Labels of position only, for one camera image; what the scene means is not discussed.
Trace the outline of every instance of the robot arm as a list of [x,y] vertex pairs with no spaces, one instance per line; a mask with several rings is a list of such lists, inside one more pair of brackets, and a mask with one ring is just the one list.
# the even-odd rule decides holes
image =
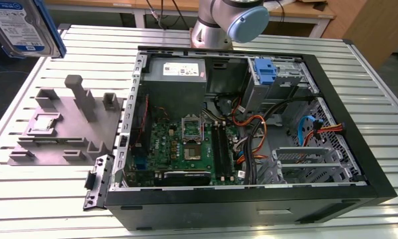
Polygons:
[[191,33],[195,48],[230,49],[232,40],[250,42],[266,28],[269,12],[264,0],[201,0]]

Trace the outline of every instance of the ram slot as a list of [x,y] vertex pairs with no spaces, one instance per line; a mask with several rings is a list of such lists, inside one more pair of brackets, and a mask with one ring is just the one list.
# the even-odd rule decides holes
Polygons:
[[221,159],[218,127],[220,127],[218,125],[213,126],[213,151],[214,151],[216,176],[217,178],[221,178],[225,176],[225,171],[224,171],[224,163]]
[[232,171],[232,159],[229,155],[229,141],[228,141],[228,134],[226,134],[226,127],[221,125],[218,127],[218,137],[220,137],[220,157],[224,165],[224,174],[226,177],[233,176]]

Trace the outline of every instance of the metal grating table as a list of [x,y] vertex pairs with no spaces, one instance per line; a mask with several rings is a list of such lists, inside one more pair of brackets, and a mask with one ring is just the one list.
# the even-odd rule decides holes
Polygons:
[[[83,212],[91,166],[10,166],[8,154],[38,106],[40,87],[61,96],[69,74],[94,96],[131,88],[138,45],[189,47],[189,32],[73,25],[62,31],[69,54],[40,58],[0,120],[0,238],[398,238],[398,197],[324,224],[129,232],[110,211]],[[342,40],[261,36],[236,49],[314,54],[398,193],[398,100],[354,46]]]

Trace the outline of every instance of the power supply label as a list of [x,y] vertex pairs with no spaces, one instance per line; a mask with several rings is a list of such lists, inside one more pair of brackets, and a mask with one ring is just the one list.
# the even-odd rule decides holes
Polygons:
[[0,1],[0,28],[12,45],[22,51],[42,51],[45,43],[27,16],[23,5]]
[[163,64],[165,76],[199,76],[198,63],[166,62]]

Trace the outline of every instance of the hard drive label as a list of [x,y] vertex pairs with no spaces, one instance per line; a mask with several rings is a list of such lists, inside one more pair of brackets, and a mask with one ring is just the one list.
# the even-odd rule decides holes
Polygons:
[[45,43],[26,16],[23,5],[16,2],[0,2],[0,28],[10,42],[22,51],[42,51]]

